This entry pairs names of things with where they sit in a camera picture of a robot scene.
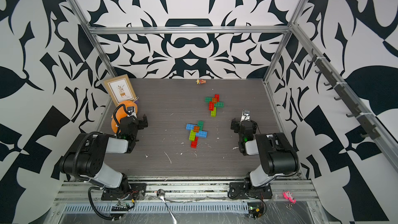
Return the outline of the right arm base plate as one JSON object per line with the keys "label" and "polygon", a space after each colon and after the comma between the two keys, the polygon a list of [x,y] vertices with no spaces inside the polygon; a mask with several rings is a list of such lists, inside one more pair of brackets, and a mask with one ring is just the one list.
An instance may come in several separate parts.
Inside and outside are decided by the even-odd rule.
{"label": "right arm base plate", "polygon": [[228,198],[230,199],[263,199],[269,200],[273,197],[270,185],[262,187],[247,188],[244,183],[229,183]]}

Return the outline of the blue lego brick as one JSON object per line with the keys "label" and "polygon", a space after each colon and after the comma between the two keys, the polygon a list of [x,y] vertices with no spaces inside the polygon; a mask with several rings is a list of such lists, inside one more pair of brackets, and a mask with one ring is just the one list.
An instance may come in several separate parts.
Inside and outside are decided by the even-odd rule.
{"label": "blue lego brick", "polygon": [[186,130],[194,130],[195,127],[196,127],[196,125],[194,125],[194,124],[187,124]]}
{"label": "blue lego brick", "polygon": [[207,138],[207,132],[206,131],[199,131],[196,133],[196,136],[199,138]]}

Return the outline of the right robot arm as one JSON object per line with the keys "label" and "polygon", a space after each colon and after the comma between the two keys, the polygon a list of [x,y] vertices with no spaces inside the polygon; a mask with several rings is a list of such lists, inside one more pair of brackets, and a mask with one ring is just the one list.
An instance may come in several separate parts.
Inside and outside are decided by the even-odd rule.
{"label": "right robot arm", "polygon": [[239,136],[239,152],[260,158],[260,165],[245,178],[246,190],[268,186],[278,177],[293,176],[300,167],[298,155],[284,133],[256,134],[257,127],[257,123],[246,116],[241,121],[231,121],[231,129]]}

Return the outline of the metal spoon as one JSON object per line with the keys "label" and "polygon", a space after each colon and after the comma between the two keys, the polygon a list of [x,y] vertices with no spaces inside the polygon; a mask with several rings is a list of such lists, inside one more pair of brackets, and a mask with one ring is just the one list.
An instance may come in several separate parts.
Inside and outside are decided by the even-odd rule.
{"label": "metal spoon", "polygon": [[177,221],[175,215],[172,213],[171,209],[169,208],[169,206],[165,200],[165,191],[163,189],[157,190],[157,197],[165,204],[166,209],[172,218],[173,224],[178,224],[178,221]]}

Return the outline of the orange whale plush toy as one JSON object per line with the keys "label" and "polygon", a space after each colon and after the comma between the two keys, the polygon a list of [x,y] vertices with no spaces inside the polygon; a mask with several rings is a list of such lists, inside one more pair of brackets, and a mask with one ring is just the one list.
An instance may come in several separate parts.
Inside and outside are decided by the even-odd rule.
{"label": "orange whale plush toy", "polygon": [[[118,106],[121,106],[116,112],[116,119],[118,121],[120,121],[122,118],[127,117],[127,113],[124,111],[124,108],[122,107],[122,105],[125,105],[126,109],[128,109],[129,107],[134,107],[134,110],[136,113],[138,111],[138,106],[135,102],[130,101],[130,100],[123,101],[120,104],[118,104]],[[114,133],[116,133],[117,127],[118,127],[118,125],[114,120],[114,115],[113,115],[113,113],[111,113],[111,128]]]}

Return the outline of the pink clip toy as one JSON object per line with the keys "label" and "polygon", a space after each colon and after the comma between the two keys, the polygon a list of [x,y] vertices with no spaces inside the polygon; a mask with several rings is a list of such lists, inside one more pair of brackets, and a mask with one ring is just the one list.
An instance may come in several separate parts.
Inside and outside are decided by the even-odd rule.
{"label": "pink clip toy", "polygon": [[291,204],[296,204],[296,199],[294,198],[291,192],[289,191],[283,192],[283,197],[287,199]]}

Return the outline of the small toy figure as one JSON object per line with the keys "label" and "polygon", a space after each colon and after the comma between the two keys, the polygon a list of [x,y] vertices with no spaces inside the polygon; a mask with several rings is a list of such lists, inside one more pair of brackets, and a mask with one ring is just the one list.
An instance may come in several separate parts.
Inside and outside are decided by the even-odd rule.
{"label": "small toy figure", "polygon": [[201,84],[205,84],[205,83],[206,83],[206,80],[204,80],[204,79],[197,79],[196,82],[197,82],[197,85],[201,85]]}

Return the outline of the wall hook rack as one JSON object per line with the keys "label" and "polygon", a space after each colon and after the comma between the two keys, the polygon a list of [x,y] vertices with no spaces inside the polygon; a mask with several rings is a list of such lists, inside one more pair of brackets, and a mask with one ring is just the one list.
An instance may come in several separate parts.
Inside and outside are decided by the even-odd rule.
{"label": "wall hook rack", "polygon": [[308,62],[318,67],[317,74],[325,77],[326,82],[324,85],[333,89],[337,96],[334,98],[336,101],[342,101],[349,109],[346,114],[348,118],[354,118],[364,129],[364,138],[371,138],[376,140],[381,137],[381,132],[376,123],[374,114],[370,112],[361,102],[358,96],[353,92],[349,84],[341,77],[337,70],[331,65],[326,57],[319,56],[312,53],[312,57]]}

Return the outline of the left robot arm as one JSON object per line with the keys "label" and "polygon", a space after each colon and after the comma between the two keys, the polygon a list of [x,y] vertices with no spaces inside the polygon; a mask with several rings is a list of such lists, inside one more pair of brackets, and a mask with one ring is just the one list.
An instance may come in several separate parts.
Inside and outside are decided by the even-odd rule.
{"label": "left robot arm", "polygon": [[[147,116],[137,117],[137,104],[123,101],[118,104],[112,116],[114,134],[100,131],[81,133],[60,159],[60,172],[76,180],[89,182],[90,206],[98,217],[115,222],[135,207],[135,202],[146,194],[145,183],[129,183],[128,176],[108,166],[104,159],[106,154],[130,154],[137,139],[139,130],[148,127]],[[117,201],[106,215],[94,204],[93,191],[101,191],[103,201]]]}

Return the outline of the framed plant picture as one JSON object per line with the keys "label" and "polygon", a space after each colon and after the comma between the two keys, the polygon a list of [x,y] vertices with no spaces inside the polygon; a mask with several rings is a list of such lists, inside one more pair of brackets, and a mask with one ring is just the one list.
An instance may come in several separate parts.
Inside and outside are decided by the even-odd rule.
{"label": "framed plant picture", "polygon": [[116,106],[123,101],[134,101],[137,98],[128,75],[117,76],[103,83]]}

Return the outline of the lime lego brick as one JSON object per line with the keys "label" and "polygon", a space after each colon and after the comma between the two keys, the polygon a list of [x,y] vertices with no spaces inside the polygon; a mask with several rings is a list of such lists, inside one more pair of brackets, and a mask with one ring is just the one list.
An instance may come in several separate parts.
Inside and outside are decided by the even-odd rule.
{"label": "lime lego brick", "polygon": [[212,117],[216,117],[216,116],[217,116],[217,109],[216,109],[216,108],[213,109],[213,110],[210,112],[210,115],[211,115]]}
{"label": "lime lego brick", "polygon": [[189,135],[189,140],[194,142],[196,139],[196,132],[194,132],[193,130],[190,131],[190,135]]}

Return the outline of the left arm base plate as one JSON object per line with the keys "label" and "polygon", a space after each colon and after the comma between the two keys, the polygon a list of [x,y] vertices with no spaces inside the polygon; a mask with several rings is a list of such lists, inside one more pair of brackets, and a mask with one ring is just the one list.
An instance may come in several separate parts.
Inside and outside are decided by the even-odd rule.
{"label": "left arm base plate", "polygon": [[116,200],[142,200],[146,195],[147,184],[132,183],[129,186],[120,186],[119,188],[110,189],[105,188],[101,196],[102,201],[116,201]]}

